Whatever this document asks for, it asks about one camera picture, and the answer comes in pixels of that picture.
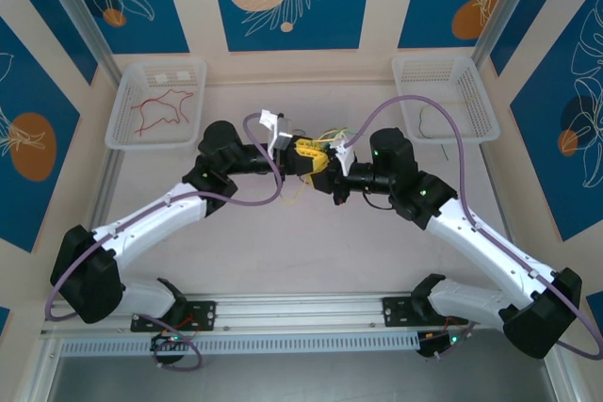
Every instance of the cable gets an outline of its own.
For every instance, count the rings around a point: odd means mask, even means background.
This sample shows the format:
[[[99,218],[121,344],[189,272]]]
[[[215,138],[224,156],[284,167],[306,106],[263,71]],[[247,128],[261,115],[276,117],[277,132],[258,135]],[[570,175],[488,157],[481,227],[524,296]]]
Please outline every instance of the cable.
[[[316,140],[312,140],[312,141],[318,141],[321,140],[322,138],[325,138],[326,136],[329,136],[330,134],[334,134],[335,132],[340,133],[342,131],[345,131],[347,128],[343,128],[343,129],[331,129],[330,131],[325,132],[324,134],[322,134],[319,138],[317,138]]]
[[[177,202],[177,201],[183,200],[185,198],[189,198],[189,197],[206,197],[206,198],[213,198],[215,200],[231,202],[232,204],[236,204],[239,206],[254,207],[254,206],[263,206],[265,204],[269,204],[269,203],[273,202],[274,200],[276,200],[278,198],[278,196],[281,194],[281,190],[283,189],[283,178],[281,177],[281,173],[280,173],[279,169],[276,167],[276,164],[272,161],[272,159],[270,159],[266,150],[262,147],[259,140],[257,138],[255,138],[255,136],[253,135],[252,131],[249,128],[249,121],[251,121],[255,118],[260,118],[260,116],[261,115],[259,113],[252,113],[251,115],[248,115],[245,118],[245,120],[243,120],[243,129],[245,130],[245,134],[247,135],[247,137],[249,138],[251,143],[255,146],[255,148],[257,148],[257,150],[260,152],[260,154],[262,154],[262,156],[266,159],[266,161],[270,165],[270,169],[272,169],[272,172],[274,172],[274,178],[276,180],[276,190],[270,197],[266,198],[265,200],[261,200],[261,201],[242,201],[242,200],[233,200],[231,198],[224,197],[217,193],[205,192],[205,191],[193,191],[193,192],[183,193],[181,195],[173,197],[171,199],[171,202]],[[164,207],[166,205],[167,204],[165,201],[161,201],[157,204],[152,205],[145,211],[141,212],[140,214],[138,214],[135,217],[132,217],[130,220],[124,222],[122,225],[117,227],[115,230],[116,234],[122,233],[124,230],[126,230],[130,226],[134,225],[138,221],[142,220],[143,218],[149,216],[153,212],[161,209],[162,207]],[[46,319],[52,320],[54,322],[60,322],[60,321],[71,319],[71,318],[77,316],[77,313],[71,313],[71,314],[66,314],[66,315],[62,315],[62,316],[53,315],[52,314],[53,303],[55,302],[58,292],[62,288],[63,284],[65,284],[65,281],[67,281],[69,279],[69,277],[71,277],[73,272],[84,261],[86,261],[89,256],[91,256],[96,250],[98,250],[101,246],[103,246],[104,243],[106,243],[111,238],[112,238],[111,234],[106,234],[104,237],[100,238],[94,245],[89,247],[75,261],[73,261],[72,264],[67,268],[67,270],[65,270],[65,272],[60,276],[60,278],[57,281],[57,284],[55,284],[55,287],[53,287],[53,289],[50,293],[50,296],[46,300],[46,304],[44,306],[44,313],[46,314]],[[180,333],[178,332],[178,330],[169,326],[165,322],[163,322],[159,319],[155,319],[146,314],[140,314],[140,316],[144,317],[145,319],[149,320],[150,322],[153,322],[161,327],[164,327],[165,329],[167,329],[169,331],[175,332],[178,336],[180,336]],[[201,358],[201,353],[198,353],[199,351],[196,349],[195,345],[190,342],[190,340],[184,338],[184,336],[183,336],[183,342],[187,343],[193,349],[193,351],[195,351],[195,354],[197,354],[197,356],[199,358]],[[184,368],[184,370],[195,370],[195,369],[199,369],[199,367],[201,367],[201,361],[198,363],[198,367],[193,366],[192,368]],[[174,366],[166,367],[166,369],[183,370],[183,368],[177,368]]]
[[[322,136],[317,138],[316,140],[311,140],[312,143],[330,143],[332,141],[336,141],[339,139],[339,135],[345,133],[348,129],[336,129],[334,131],[325,132]],[[333,137],[324,138],[329,134],[336,133]]]
[[[162,369],[166,369],[168,371],[175,371],[175,372],[189,372],[189,371],[196,371],[197,369],[201,369],[201,366],[203,364],[203,356],[201,355],[201,351],[199,350],[199,348],[190,340],[190,338],[183,336],[183,334],[180,331],[178,331],[171,325],[166,324],[162,320],[155,319],[154,317],[151,317],[146,314],[141,314],[140,317],[148,320],[149,322],[153,322],[154,324],[158,325],[159,327],[162,327],[165,330],[170,331],[171,333],[175,334],[176,336],[178,336],[180,338],[175,341],[169,341],[169,342],[166,341],[164,343],[161,343],[159,346],[157,346],[155,348],[155,350],[153,351],[153,360],[155,361],[155,363],[157,364],[158,367],[160,367]],[[187,346],[190,347],[190,349],[193,352],[195,352],[195,355],[197,355],[197,363],[195,365],[187,366],[187,367],[180,367],[180,366],[165,365],[165,364],[159,362],[159,358],[157,357],[157,352],[160,351],[166,345],[173,345],[173,344],[178,344],[178,343],[186,344]]]
[[[365,199],[365,201],[367,202],[367,204],[372,207],[373,209],[379,209],[380,211],[393,211],[394,208],[393,207],[381,207],[378,206],[376,204],[373,204],[372,202],[370,202],[370,200],[368,199],[367,193],[365,190],[362,191],[362,198]]]
[[[444,104],[460,104],[460,103],[442,103],[442,105]],[[433,137],[429,137],[426,136],[423,131],[421,130],[421,125],[423,124],[423,111],[430,107],[429,105],[425,105],[423,106],[423,108],[421,108],[421,111],[418,114],[418,132],[421,134],[422,137],[424,138],[429,138],[429,139],[433,139]],[[440,147],[442,148],[442,153],[444,153],[444,156],[446,157],[446,160],[449,161],[450,159],[448,159],[448,153],[446,152],[446,148],[444,148],[444,145],[440,145]]]
[[[389,100],[385,101],[384,103],[382,103],[381,105],[379,105],[373,111],[373,113],[370,114],[368,119],[365,121],[365,123],[362,125],[362,127],[358,131],[358,135],[354,136],[348,143],[346,143],[344,145],[344,147],[349,148],[356,141],[358,141],[360,136],[366,131],[368,126],[372,123],[372,121],[375,119],[375,117],[377,117],[377,115],[379,115],[379,113],[381,113],[381,111],[383,109],[385,109],[386,107],[388,107],[392,104],[397,104],[402,101],[422,101],[424,103],[432,105],[442,115],[444,115],[444,118],[446,118],[448,124],[450,124],[450,127],[452,128],[452,131],[454,132],[454,137],[456,138],[456,144],[459,148],[459,167],[460,167],[459,193],[460,193],[460,198],[461,198],[461,205],[463,206],[463,211],[464,211],[466,218],[471,223],[471,225],[475,228],[476,231],[478,231],[481,235],[483,235],[486,239],[488,239],[492,244],[497,246],[502,252],[504,252],[507,256],[509,256],[511,259],[513,259],[518,265],[520,265],[522,268],[524,268],[528,273],[535,272],[535,270],[531,267],[531,265],[522,261],[518,256],[515,255],[515,253],[513,253],[503,243],[501,243],[494,236],[492,236],[487,231],[485,231],[483,228],[481,228],[480,225],[477,224],[477,221],[471,215],[471,210],[469,209],[469,204],[467,203],[466,192],[465,192],[464,146],[463,146],[463,139],[461,137],[461,131],[459,131],[459,128],[457,127],[456,123],[454,122],[454,119],[450,116],[450,114],[447,112],[447,110],[443,106],[441,106],[439,103],[437,103],[436,101],[434,101],[430,98],[426,98],[425,96],[418,96],[418,95],[413,95],[413,94],[405,94],[403,96],[396,96],[395,98],[389,99]],[[550,282],[548,282],[540,274],[536,275],[536,280],[538,282],[540,282],[541,284],[543,284],[546,287],[546,289],[551,291],[558,299],[560,299],[563,302],[563,304],[580,320],[580,322],[584,325],[584,327],[591,333],[591,335],[595,339],[596,344],[599,347],[599,351],[596,354],[592,354],[592,353],[580,350],[574,346],[571,346],[563,341],[558,341],[557,345],[561,346],[563,348],[566,348],[567,350],[574,352],[574,353],[580,355],[581,357],[587,358],[589,360],[603,360],[603,336],[601,336],[601,333],[593,325],[593,323],[590,321],[590,319],[588,317],[586,317],[586,314],[584,314],[580,309],[578,309],[574,305],[574,303],[572,303],[569,300],[569,298],[567,298],[564,294],[562,294],[562,292],[559,289],[557,289],[555,286],[553,286]]]
[[[469,327],[467,327],[465,330],[463,330],[461,332],[461,335],[459,336],[459,340],[456,343],[452,343],[452,345],[449,348],[447,348],[443,352],[438,353],[437,355],[434,355],[432,358],[436,358],[437,360],[440,360],[440,358],[444,357],[445,355],[450,353],[452,350],[454,350],[455,348],[460,346],[462,343],[464,343],[467,340],[469,334],[471,334],[471,331],[473,331],[473,329],[477,325],[478,325],[477,322],[471,322],[469,324]],[[432,338],[429,338],[429,339],[434,339],[434,338],[441,337],[444,335],[448,335],[448,333],[443,333],[441,335],[433,336]]]
[[[446,318],[446,322],[444,323],[444,327],[442,328],[442,332],[448,329],[448,324],[450,323],[450,317]]]
[[[302,179],[302,176],[300,176],[300,181],[301,181],[301,187],[298,188],[298,191],[295,192],[295,195],[293,196],[292,200],[288,200],[286,199],[283,194],[279,194],[279,197],[281,197],[281,200],[287,205],[287,206],[292,206],[293,204],[295,204],[298,199],[300,198],[300,195],[302,194],[303,190],[305,189],[306,185],[308,183],[306,183],[305,179]]]
[[[462,338],[462,339],[466,338],[466,336],[468,336],[468,335],[469,335],[469,333],[470,333],[471,331],[473,331],[473,329],[474,329],[475,327],[477,327],[477,325],[478,325],[478,323],[477,323],[477,322],[471,322],[471,323],[469,324],[469,326],[468,326],[466,329],[462,329],[460,338]],[[449,336],[449,335],[450,335],[450,333],[448,333],[448,327],[447,327],[447,329],[446,329],[446,330],[442,330],[441,332],[439,332],[438,334],[436,334],[436,335],[434,335],[434,336],[430,336],[430,337],[427,337],[427,336],[426,336],[425,338],[420,338],[418,341],[419,341],[419,343],[422,343],[423,341],[430,341],[430,340],[432,340],[432,339],[443,338],[444,336]]]

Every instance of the white basket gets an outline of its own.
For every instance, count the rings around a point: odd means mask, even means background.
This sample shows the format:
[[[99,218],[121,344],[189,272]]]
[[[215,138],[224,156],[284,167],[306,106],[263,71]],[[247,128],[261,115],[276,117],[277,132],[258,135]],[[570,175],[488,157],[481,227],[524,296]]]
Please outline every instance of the white basket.
[[[117,91],[105,144],[114,150],[193,146],[199,138],[207,65],[162,58],[129,65]]]
[[[443,106],[459,127],[463,143],[482,143],[500,135],[497,117],[469,56],[399,56],[392,68],[398,94],[418,94]],[[456,143],[448,122],[434,107],[420,101],[400,104],[412,141]]]

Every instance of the yellow wire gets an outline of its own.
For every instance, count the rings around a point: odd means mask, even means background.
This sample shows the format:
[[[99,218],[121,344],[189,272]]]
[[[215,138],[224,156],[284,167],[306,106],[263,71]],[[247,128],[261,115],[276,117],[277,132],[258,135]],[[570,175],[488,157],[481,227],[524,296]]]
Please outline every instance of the yellow wire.
[[[312,140],[312,143],[328,143],[330,141],[336,141],[336,140],[339,139],[339,134],[341,134],[342,132],[346,132],[347,130],[348,129],[337,129],[337,130],[334,130],[334,131],[325,132],[322,136],[320,136],[320,138],[318,140]],[[324,136],[332,134],[333,132],[337,132],[337,135],[335,137],[322,139]]]
[[[345,131],[346,129],[331,129],[330,131],[325,132],[323,135],[321,135],[318,140],[320,140],[321,138],[325,138],[326,136],[328,136],[329,134],[332,134],[333,132],[339,132],[339,131]]]
[[[305,179],[305,175],[303,175],[302,178],[303,178],[303,184],[301,185],[300,188],[298,188],[298,191],[295,192],[295,196],[293,197],[293,200],[287,200],[282,194],[279,195],[281,197],[281,200],[283,200],[283,202],[287,206],[292,206],[293,204],[295,204],[298,201],[298,199],[300,198],[300,195],[302,194],[305,187],[308,185],[308,182]]]

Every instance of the white robotic arm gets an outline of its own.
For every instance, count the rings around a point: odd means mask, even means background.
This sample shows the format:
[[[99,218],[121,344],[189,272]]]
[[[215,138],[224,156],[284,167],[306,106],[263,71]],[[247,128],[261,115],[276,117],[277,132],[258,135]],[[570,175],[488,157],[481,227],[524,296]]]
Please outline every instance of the white robotic arm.
[[[454,245],[501,289],[463,286],[442,276],[430,276],[426,279],[430,280],[428,284],[421,283],[413,292],[419,312],[433,310],[442,316],[462,317],[503,330],[516,346],[538,358],[574,320],[575,316],[536,277],[558,287],[575,304],[579,300],[579,277],[569,269],[556,273],[473,213],[473,221],[469,221],[456,192],[439,178],[418,170],[412,145],[398,129],[382,129],[373,134],[373,162],[349,163],[346,171],[335,153],[302,153],[296,145],[298,140],[305,138],[292,137],[283,150],[272,150],[273,160],[283,175],[309,174],[314,189],[333,194],[337,205],[345,202],[351,191],[389,194],[398,215]],[[60,288],[84,321],[93,323],[113,312],[148,314],[165,320],[181,296],[175,293],[177,290],[166,281],[127,281],[120,278],[121,274],[142,252],[224,205],[220,197],[212,194],[219,194],[224,200],[236,192],[229,174],[268,173],[274,166],[266,160],[268,155],[263,157],[264,153],[255,146],[242,145],[232,124],[225,121],[207,128],[199,149],[201,155],[195,168],[165,196],[91,233],[81,226],[67,232],[52,284],[62,278],[84,250],[94,244],[102,245],[101,252],[84,261]],[[328,165],[316,171],[315,160],[322,157]],[[487,231],[533,270],[528,272],[478,229]]]

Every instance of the vent grille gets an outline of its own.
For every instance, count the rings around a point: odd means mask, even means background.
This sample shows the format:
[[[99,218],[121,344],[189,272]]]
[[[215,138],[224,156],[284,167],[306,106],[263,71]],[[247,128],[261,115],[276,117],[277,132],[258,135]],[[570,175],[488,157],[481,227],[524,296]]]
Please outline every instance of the vent grille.
[[[448,82],[454,67],[453,59],[409,60],[404,63],[399,80],[410,82]]]
[[[357,334],[298,334],[197,337],[195,345],[204,355],[240,355],[259,353],[361,352],[418,350],[416,332]],[[149,338],[71,339],[63,343],[61,357],[148,356]],[[160,355],[192,351],[179,345]]]
[[[478,84],[470,70],[465,70],[457,81],[457,87],[467,104],[467,112],[476,137],[484,137],[492,131],[492,122],[488,117],[483,100],[478,90]]]

